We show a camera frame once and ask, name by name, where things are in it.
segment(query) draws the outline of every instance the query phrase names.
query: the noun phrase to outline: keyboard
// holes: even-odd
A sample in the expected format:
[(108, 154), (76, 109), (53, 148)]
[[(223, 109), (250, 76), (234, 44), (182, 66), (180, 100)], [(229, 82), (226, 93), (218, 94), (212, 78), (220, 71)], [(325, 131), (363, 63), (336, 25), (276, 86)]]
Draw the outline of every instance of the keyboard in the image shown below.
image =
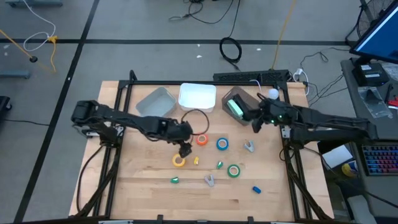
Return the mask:
[(398, 144), (361, 147), (368, 175), (398, 175)]
[(219, 82), (248, 82), (250, 80), (257, 80), (261, 84), (266, 84), (285, 82), (288, 77), (288, 70), (268, 70), (256, 72), (215, 73), (213, 75), (213, 80)]

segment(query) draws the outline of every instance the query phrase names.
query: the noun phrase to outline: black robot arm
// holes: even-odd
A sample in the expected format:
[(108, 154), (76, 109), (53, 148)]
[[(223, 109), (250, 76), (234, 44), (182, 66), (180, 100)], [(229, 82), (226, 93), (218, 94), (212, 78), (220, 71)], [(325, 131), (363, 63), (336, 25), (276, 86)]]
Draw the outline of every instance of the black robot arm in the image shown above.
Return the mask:
[[(322, 114), (317, 110), (290, 105), (258, 94), (259, 109), (248, 110), (244, 115), (252, 119), (252, 127), (258, 133), (262, 124), (288, 126), (284, 138), (294, 148), (303, 149), (311, 141), (373, 141), (377, 140), (376, 126), (364, 118), (347, 118)], [(319, 127), (331, 128), (319, 130)]]
[(189, 155), (191, 144), (188, 141), (193, 133), (187, 121), (178, 123), (176, 119), (157, 116), (140, 117), (111, 109), (97, 101), (79, 101), (72, 114), (71, 120), (76, 126), (87, 126), (96, 131), (101, 139), (101, 145), (115, 147), (119, 142), (118, 130), (108, 127), (105, 122), (137, 129), (150, 141), (164, 140), (168, 143), (179, 144), (182, 158)]

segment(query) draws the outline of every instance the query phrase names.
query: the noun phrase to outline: computer monitor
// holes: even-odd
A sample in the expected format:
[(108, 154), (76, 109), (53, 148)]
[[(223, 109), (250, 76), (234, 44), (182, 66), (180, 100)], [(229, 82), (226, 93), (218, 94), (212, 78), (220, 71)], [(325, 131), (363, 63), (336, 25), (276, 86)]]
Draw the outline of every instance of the computer monitor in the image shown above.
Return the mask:
[(373, 24), (350, 53), (361, 56), (358, 64), (369, 63), (371, 59), (398, 64), (398, 0)]

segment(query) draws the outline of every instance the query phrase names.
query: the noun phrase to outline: white ball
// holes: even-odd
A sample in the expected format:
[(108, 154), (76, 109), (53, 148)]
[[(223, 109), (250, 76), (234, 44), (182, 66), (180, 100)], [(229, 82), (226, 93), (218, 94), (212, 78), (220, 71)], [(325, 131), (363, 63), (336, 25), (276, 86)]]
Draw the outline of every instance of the white ball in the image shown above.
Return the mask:
[(277, 89), (270, 89), (268, 91), (268, 97), (270, 99), (276, 100), (279, 97), (279, 91)]

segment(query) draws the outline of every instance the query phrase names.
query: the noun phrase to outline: wooden tabletop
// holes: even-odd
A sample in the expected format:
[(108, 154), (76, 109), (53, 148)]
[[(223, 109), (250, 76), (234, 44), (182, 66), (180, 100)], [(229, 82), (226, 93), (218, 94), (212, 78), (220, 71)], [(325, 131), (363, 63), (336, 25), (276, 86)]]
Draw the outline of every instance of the wooden tabletop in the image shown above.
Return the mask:
[[(98, 101), (113, 107), (117, 86), (118, 82), (103, 82)], [(129, 113), (139, 114), (135, 109), (136, 104), (158, 87), (160, 86), (134, 85)], [(179, 85), (164, 87), (178, 99)], [(157, 215), (162, 214), (165, 220), (245, 221), (248, 216), (253, 216), (255, 221), (294, 220), (285, 163), (279, 159), (282, 149), (279, 127), (263, 125), (261, 131), (254, 134), (251, 126), (242, 126), (227, 115), (221, 109), (221, 98), (232, 87), (217, 86), (216, 106), (212, 113), (207, 114), (210, 120), (207, 132), (209, 141), (205, 146), (198, 146), (194, 142), (193, 152), (186, 158), (187, 162), (183, 167), (172, 164), (172, 157), (178, 153), (178, 146), (164, 141), (150, 142), (137, 130), (127, 128), (111, 218), (155, 220)], [(288, 83), (288, 87), (292, 104), (308, 105), (301, 83)], [(258, 86), (241, 88), (252, 96), (259, 91)], [(262, 87), (265, 95), (267, 90), (267, 87)], [(184, 111), (177, 105), (170, 117), (180, 120), (183, 114)], [(189, 121), (195, 133), (206, 128), (205, 117), (200, 113), (191, 113), (185, 120)], [(222, 137), (229, 141), (229, 148), (225, 151), (216, 148), (217, 139)], [(245, 140), (254, 141), (253, 153), (243, 148)], [(82, 165), (98, 147), (98, 138), (88, 140)], [(314, 142), (307, 147), (318, 150)], [(300, 153), (308, 191), (325, 213), (333, 217), (319, 155), (303, 150)], [(103, 155), (104, 150), (86, 168), (81, 184), (81, 206), (98, 186)], [(199, 157), (198, 166), (193, 164), (196, 156)], [(216, 169), (218, 161), (224, 162), (220, 170)], [(226, 168), (230, 164), (240, 167), (241, 175), (238, 178), (232, 179), (228, 176)], [(204, 176), (209, 174), (214, 175), (214, 187), (209, 187), (204, 181)], [(173, 177), (179, 177), (180, 182), (171, 184), (170, 179)], [(255, 193), (253, 186), (259, 187), (261, 194)], [(107, 191), (103, 194), (100, 214), (104, 212)], [(76, 213), (75, 198), (76, 196), (73, 198), (70, 214)], [(304, 217), (302, 203), (300, 213)]]

